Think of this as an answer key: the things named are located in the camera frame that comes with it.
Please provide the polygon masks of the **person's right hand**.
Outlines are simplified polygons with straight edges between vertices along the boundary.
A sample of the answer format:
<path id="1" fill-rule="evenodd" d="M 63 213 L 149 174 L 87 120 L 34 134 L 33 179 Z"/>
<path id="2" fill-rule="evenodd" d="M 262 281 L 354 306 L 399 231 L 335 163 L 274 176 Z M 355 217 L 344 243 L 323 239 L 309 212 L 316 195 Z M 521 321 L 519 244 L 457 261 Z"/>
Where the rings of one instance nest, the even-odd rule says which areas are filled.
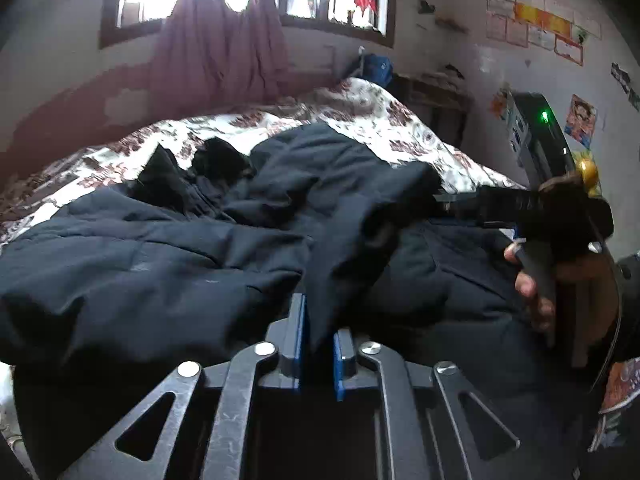
<path id="1" fill-rule="evenodd" d="M 504 258 L 521 266 L 516 291 L 537 330 L 558 342 L 568 330 L 588 347 L 604 338 L 620 310 L 613 259 L 606 248 L 613 218 L 606 200 L 572 171 L 538 188 L 544 213 L 534 232 L 514 240 Z"/>

